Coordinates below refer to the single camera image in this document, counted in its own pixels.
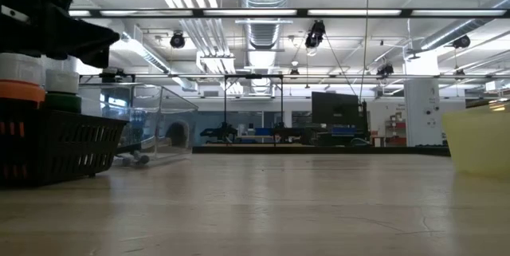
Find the red white background cart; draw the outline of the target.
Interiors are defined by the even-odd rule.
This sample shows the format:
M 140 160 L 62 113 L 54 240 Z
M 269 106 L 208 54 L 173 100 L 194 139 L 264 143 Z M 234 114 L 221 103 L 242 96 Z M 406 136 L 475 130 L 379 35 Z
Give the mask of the red white background cart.
M 406 140 L 406 120 L 401 112 L 390 115 L 385 121 L 385 145 L 387 147 L 405 147 Z

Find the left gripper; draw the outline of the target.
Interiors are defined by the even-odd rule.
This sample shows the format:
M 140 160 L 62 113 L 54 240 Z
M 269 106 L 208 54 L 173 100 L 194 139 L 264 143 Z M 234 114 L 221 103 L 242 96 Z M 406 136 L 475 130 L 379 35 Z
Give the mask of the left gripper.
M 0 0 L 0 53 L 68 56 L 86 65 L 106 69 L 110 46 L 120 35 L 103 26 L 69 19 L 73 0 Z

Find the black aluminium table frame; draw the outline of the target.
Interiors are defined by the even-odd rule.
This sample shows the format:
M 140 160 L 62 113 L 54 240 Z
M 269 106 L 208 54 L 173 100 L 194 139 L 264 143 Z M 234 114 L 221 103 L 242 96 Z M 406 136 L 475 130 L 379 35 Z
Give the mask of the black aluminium table frame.
M 193 147 L 193 154 L 369 154 L 369 155 L 424 155 L 450 157 L 448 148 L 436 147 L 306 147 L 306 146 L 201 146 Z

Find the black plastic slotted basket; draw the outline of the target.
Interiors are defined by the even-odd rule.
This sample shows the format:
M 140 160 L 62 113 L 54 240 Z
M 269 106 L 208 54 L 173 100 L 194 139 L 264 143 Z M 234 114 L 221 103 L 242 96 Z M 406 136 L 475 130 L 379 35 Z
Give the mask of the black plastic slotted basket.
M 0 109 L 0 187 L 42 186 L 107 171 L 127 122 Z

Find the orange acrylic paint bottle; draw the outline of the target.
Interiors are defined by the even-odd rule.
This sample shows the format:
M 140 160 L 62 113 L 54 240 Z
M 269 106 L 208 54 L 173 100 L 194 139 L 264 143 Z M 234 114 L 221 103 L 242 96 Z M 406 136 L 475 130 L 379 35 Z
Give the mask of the orange acrylic paint bottle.
M 45 101 L 43 74 L 39 58 L 0 53 L 0 98 L 32 101 L 38 108 Z

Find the black overhead frame bar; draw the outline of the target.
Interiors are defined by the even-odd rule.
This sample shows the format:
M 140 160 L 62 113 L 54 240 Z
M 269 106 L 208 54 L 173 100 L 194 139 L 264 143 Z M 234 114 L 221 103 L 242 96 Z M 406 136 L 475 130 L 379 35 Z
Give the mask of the black overhead frame bar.
M 510 18 L 510 9 L 139 9 L 70 10 L 75 18 Z

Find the translucent yellow plastic bin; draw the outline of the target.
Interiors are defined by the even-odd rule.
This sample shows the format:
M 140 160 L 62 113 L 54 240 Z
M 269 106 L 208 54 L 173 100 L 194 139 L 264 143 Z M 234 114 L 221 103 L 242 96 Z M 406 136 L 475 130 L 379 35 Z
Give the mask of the translucent yellow plastic bin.
M 510 101 L 447 112 L 442 126 L 456 171 L 510 179 Z

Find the black background monitor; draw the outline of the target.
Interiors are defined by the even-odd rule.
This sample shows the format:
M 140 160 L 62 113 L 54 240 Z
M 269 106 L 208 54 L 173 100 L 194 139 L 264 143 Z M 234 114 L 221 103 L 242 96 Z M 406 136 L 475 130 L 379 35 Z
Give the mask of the black background monitor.
M 359 98 L 356 95 L 312 92 L 314 124 L 356 125 L 359 119 Z

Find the background robot workstation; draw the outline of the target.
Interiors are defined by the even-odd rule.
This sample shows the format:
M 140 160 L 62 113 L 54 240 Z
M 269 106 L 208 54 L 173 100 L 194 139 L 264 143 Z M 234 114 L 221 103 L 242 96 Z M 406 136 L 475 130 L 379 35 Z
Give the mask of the background robot workstation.
M 227 80 L 229 78 L 244 78 L 248 80 L 261 80 L 263 78 L 277 78 L 280 80 L 280 114 L 281 114 L 281 122 L 276 124 L 274 128 L 269 129 L 269 138 L 273 139 L 273 145 L 277 145 L 276 136 L 280 137 L 280 140 L 286 140 L 289 137 L 298 137 L 302 135 L 302 131 L 298 128 L 286 128 L 284 125 L 284 76 L 282 74 L 225 74 L 225 75 L 199 75 L 199 78 L 221 78 L 223 80 L 224 95 L 223 95 L 223 121 L 220 123 L 218 128 L 207 128 L 202 133 L 201 136 L 208 137 L 216 137 L 219 143 L 224 143 L 226 146 L 232 144 L 235 140 L 236 135 L 238 133 L 237 129 L 234 129 L 231 124 L 227 123 Z M 367 102 L 359 101 L 358 104 L 353 104 L 353 107 L 356 108 L 355 116 L 352 116 L 350 120 L 358 120 L 361 124 L 361 130 L 363 131 L 363 140 L 368 140 L 370 133 L 368 131 L 368 116 L 367 116 Z

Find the white building pillar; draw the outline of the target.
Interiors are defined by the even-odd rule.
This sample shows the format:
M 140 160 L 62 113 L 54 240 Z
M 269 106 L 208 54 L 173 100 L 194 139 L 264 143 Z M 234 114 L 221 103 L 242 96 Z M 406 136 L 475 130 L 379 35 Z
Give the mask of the white building pillar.
M 437 79 L 411 79 L 404 84 L 406 141 L 409 147 L 442 144 Z

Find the clear plastic bin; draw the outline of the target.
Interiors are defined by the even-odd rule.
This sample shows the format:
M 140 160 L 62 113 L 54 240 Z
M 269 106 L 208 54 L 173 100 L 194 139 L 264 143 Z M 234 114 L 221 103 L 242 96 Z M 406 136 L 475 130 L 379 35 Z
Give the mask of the clear plastic bin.
M 81 84 L 82 112 L 90 116 L 124 120 L 127 124 L 120 135 L 115 156 L 134 159 L 141 142 L 155 134 L 158 126 L 175 121 L 189 125 L 190 149 L 194 145 L 195 104 L 171 90 L 142 83 Z

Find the green acrylic paint bottle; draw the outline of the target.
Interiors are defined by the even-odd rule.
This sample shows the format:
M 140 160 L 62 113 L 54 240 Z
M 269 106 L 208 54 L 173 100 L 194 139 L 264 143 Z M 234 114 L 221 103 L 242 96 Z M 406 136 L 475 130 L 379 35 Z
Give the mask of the green acrylic paint bottle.
M 45 71 L 46 109 L 81 113 L 79 74 L 71 71 L 47 69 Z

